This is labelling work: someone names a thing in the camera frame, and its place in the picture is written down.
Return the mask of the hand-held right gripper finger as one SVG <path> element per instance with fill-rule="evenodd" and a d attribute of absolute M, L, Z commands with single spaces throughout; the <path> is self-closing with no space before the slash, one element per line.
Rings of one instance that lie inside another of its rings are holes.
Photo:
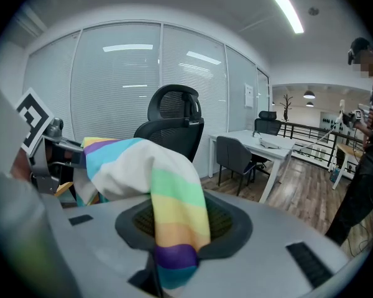
<path fill-rule="evenodd" d="M 129 278 L 128 283 L 154 297 L 163 297 L 159 274 L 151 253 L 148 254 L 145 268 Z"/>

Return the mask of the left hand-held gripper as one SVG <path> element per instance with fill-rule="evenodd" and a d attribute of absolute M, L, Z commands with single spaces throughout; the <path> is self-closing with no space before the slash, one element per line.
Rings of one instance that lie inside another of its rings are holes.
<path fill-rule="evenodd" d="M 26 178 L 42 194 L 75 192 L 83 147 L 63 137 L 62 129 L 63 120 L 33 89 L 14 106 L 0 90 L 0 176 Z"/>

